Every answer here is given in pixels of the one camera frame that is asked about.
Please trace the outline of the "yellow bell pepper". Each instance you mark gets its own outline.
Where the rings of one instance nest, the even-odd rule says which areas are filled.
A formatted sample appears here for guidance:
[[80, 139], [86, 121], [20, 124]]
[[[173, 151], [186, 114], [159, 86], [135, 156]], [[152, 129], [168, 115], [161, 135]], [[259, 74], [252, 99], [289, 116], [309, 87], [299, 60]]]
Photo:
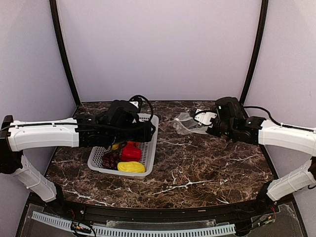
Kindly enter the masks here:
[[117, 164], [118, 171], [132, 172], [132, 173], [145, 173], [146, 168], [143, 164], [136, 161], [124, 161]]

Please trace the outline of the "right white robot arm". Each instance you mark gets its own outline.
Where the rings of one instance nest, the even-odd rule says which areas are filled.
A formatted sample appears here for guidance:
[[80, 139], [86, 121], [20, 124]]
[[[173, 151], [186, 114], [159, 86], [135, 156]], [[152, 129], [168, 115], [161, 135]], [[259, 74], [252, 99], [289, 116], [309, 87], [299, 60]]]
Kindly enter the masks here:
[[306, 186], [316, 185], [316, 130], [279, 123], [272, 118], [248, 117], [238, 99], [224, 97], [215, 101], [217, 116], [210, 119], [206, 132], [233, 142], [277, 146], [310, 155], [310, 159], [287, 175], [263, 185], [252, 210], [263, 214], [284, 196]]

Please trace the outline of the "white plastic basket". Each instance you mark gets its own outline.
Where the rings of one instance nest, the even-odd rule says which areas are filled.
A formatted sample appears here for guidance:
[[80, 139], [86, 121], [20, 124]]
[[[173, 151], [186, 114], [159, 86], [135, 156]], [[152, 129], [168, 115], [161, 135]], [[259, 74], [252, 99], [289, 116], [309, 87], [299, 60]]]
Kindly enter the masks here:
[[102, 165], [103, 163], [102, 157], [104, 156], [104, 154], [108, 154], [112, 150], [105, 149], [104, 147], [92, 148], [88, 161], [87, 161], [88, 167], [91, 170], [98, 171], [103, 174], [143, 180], [146, 176], [148, 176], [152, 172], [153, 166], [154, 166], [157, 138], [158, 138], [158, 124], [159, 124], [159, 119], [156, 115], [152, 117], [151, 123], [156, 128], [155, 132], [153, 133], [151, 141], [140, 142], [137, 145], [137, 148], [141, 150], [141, 158], [140, 158], [139, 163], [144, 165], [145, 172], [137, 173], [137, 172], [125, 172], [125, 171], [119, 171], [119, 170], [105, 169]]

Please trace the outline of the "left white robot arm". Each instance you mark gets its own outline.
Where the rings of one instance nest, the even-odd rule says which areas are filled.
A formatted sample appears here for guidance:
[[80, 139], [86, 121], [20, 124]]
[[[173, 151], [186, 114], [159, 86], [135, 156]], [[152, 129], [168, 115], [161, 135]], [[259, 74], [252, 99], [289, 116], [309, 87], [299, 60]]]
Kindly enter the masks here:
[[28, 161], [23, 151], [42, 147], [111, 148], [124, 142], [156, 140], [157, 116], [141, 114], [143, 99], [115, 100], [97, 115], [80, 115], [55, 121], [25, 122], [8, 115], [0, 128], [0, 171], [15, 176], [59, 215], [70, 205], [62, 189], [47, 180]]

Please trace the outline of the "red bell pepper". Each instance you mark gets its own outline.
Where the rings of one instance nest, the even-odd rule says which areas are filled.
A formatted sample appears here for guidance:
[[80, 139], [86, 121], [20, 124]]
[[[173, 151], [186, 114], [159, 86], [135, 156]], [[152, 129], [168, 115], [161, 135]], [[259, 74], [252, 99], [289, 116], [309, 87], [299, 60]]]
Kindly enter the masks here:
[[123, 148], [121, 154], [122, 161], [136, 161], [141, 160], [142, 151], [138, 147], [127, 145]]

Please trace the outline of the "dark red grape bunch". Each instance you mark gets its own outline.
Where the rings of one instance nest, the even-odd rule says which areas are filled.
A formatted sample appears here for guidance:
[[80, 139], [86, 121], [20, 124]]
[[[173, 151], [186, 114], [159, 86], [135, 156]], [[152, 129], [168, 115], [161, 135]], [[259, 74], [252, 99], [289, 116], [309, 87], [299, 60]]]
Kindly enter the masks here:
[[106, 153], [102, 156], [102, 167], [104, 169], [117, 170], [120, 161], [119, 153]]

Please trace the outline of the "orange pumpkin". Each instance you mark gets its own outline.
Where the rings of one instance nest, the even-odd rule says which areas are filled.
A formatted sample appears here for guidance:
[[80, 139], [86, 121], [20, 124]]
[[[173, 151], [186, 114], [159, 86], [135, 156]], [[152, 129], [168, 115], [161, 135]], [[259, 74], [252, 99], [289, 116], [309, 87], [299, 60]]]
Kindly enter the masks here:
[[128, 145], [134, 146], [134, 147], [138, 147], [139, 146], [139, 142], [128, 141]]

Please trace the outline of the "clear zip top bag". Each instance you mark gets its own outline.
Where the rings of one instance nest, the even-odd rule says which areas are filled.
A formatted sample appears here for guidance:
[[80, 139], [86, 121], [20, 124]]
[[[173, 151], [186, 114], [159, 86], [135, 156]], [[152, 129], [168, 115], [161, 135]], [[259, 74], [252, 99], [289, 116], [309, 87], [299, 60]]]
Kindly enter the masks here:
[[176, 116], [172, 126], [180, 135], [207, 134], [207, 127], [199, 125], [188, 113], [180, 113]]

